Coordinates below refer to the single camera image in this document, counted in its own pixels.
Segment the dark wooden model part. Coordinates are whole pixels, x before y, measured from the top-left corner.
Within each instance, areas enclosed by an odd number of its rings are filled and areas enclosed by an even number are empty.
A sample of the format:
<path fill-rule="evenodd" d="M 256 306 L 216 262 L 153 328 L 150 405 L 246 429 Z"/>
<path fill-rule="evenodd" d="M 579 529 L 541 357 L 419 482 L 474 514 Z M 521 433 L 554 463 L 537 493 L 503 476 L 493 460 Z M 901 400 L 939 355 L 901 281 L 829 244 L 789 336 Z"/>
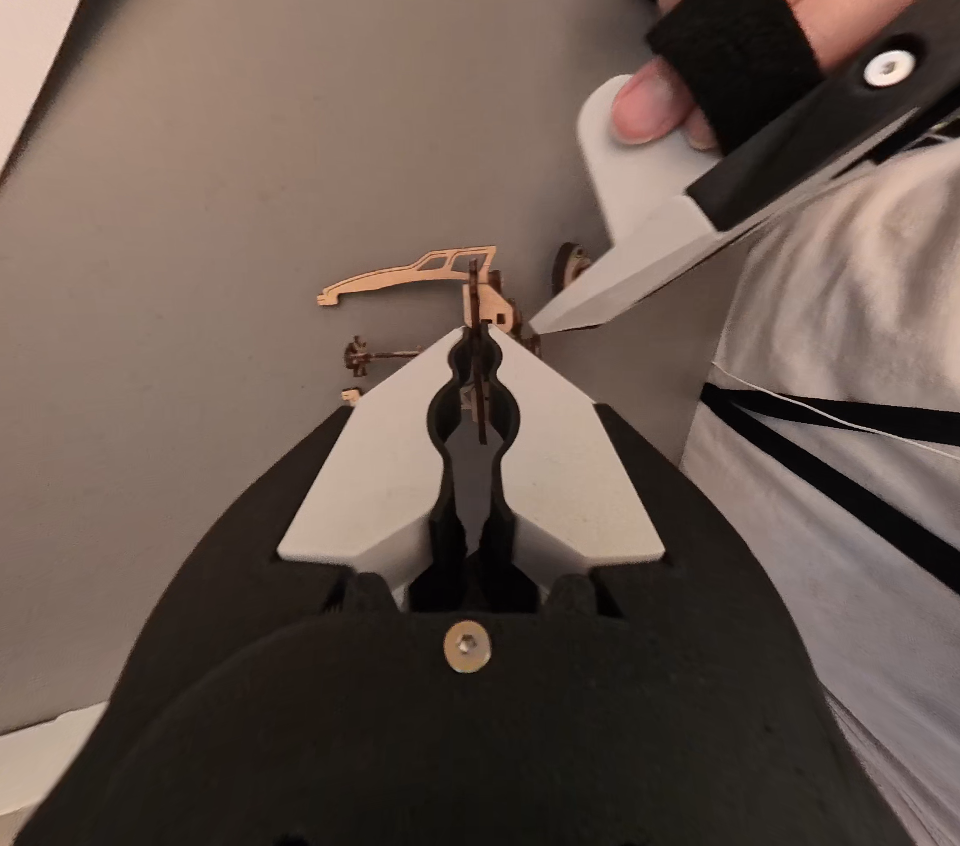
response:
<path fill-rule="evenodd" d="M 487 438 L 487 398 L 485 393 L 485 374 L 483 360 L 484 328 L 481 317 L 479 296 L 479 264 L 478 260 L 471 259 L 467 269 L 467 296 L 469 301 L 469 331 L 471 352 L 471 375 L 473 405 L 477 425 L 478 441 L 482 446 L 488 444 Z"/>

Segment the round wooden disc part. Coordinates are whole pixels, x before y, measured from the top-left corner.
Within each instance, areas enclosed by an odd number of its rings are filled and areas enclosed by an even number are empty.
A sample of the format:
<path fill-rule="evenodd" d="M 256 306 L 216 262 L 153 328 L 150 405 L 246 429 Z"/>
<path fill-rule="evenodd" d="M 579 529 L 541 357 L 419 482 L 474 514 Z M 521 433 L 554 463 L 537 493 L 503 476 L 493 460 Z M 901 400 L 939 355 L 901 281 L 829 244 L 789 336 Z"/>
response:
<path fill-rule="evenodd" d="M 551 291 L 553 296 L 560 295 L 592 264 L 592 258 L 582 244 L 573 241 L 564 242 L 556 253 L 551 268 Z"/>

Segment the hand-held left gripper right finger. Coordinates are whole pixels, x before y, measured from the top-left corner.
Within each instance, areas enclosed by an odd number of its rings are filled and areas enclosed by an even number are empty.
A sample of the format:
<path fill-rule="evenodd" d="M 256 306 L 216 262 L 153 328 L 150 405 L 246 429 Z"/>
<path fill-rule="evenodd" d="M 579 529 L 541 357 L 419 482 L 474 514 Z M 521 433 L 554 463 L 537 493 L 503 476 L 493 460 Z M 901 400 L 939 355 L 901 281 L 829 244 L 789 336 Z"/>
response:
<path fill-rule="evenodd" d="M 660 560 L 665 546 L 594 400 L 501 331 L 493 340 L 494 377 L 519 411 L 500 461 L 513 564 L 549 588 L 596 567 Z"/>

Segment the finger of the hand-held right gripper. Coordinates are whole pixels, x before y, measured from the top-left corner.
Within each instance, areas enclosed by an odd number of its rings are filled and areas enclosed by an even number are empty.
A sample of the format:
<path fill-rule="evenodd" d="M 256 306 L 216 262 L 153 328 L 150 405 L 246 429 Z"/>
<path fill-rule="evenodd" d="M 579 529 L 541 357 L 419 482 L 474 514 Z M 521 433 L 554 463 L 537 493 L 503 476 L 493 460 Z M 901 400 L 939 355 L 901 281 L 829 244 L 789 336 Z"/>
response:
<path fill-rule="evenodd" d="M 531 328 L 550 335 L 608 323 L 723 243 L 724 233 L 692 198 L 673 197 L 552 298 Z"/>

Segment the white cardboard box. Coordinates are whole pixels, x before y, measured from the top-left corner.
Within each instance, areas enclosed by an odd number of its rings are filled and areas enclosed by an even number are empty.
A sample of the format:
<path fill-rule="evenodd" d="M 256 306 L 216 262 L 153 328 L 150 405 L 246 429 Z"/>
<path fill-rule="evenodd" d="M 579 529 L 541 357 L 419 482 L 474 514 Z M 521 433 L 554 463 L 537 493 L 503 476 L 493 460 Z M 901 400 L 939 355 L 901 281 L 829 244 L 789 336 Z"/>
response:
<path fill-rule="evenodd" d="M 107 708 L 69 711 L 1 737 L 1 844 L 13 844 L 36 807 L 76 758 Z"/>

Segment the wooden crossbow model assembly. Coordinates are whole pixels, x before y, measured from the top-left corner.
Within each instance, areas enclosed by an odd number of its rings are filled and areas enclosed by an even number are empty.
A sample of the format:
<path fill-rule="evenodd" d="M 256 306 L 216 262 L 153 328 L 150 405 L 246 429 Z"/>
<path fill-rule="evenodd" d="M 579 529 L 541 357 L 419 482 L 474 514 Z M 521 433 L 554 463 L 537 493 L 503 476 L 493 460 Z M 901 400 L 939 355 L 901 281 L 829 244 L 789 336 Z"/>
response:
<path fill-rule="evenodd" d="M 363 391 L 350 387 L 353 399 L 351 420 L 343 429 L 347 439 L 361 432 L 398 433 L 411 436 L 414 447 L 434 446 L 443 452 L 450 433 L 462 419 L 463 400 L 470 399 L 474 411 L 469 262 L 478 260 L 479 296 L 484 328 L 484 374 L 486 432 L 497 430 L 508 439 L 519 423 L 515 398 L 498 381 L 498 370 L 506 367 L 513 354 L 532 360 L 540 353 L 539 338 L 522 336 L 523 317 L 517 304 L 500 290 L 501 278 L 491 268 L 497 252 L 493 245 L 430 251 L 409 264 L 381 268 L 346 278 L 324 288 L 317 296 L 320 307 L 337 305 L 343 295 L 389 288 L 414 282 L 455 281 L 462 287 L 462 324 L 454 327 L 428 347 L 385 354 L 370 352 L 359 336 L 343 351 L 344 365 L 355 379 L 365 377 L 375 360 L 406 359 L 408 364 L 376 388 Z"/>

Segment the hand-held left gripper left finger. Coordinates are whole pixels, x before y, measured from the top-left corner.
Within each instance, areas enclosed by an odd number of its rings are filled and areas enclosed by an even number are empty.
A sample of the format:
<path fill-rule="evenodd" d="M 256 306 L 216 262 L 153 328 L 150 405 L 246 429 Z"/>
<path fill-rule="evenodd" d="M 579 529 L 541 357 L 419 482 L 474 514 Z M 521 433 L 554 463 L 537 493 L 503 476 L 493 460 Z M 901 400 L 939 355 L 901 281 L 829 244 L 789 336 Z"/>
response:
<path fill-rule="evenodd" d="M 399 600 L 434 561 L 429 517 L 460 424 L 455 328 L 363 395 L 277 547 L 286 562 L 376 574 Z"/>

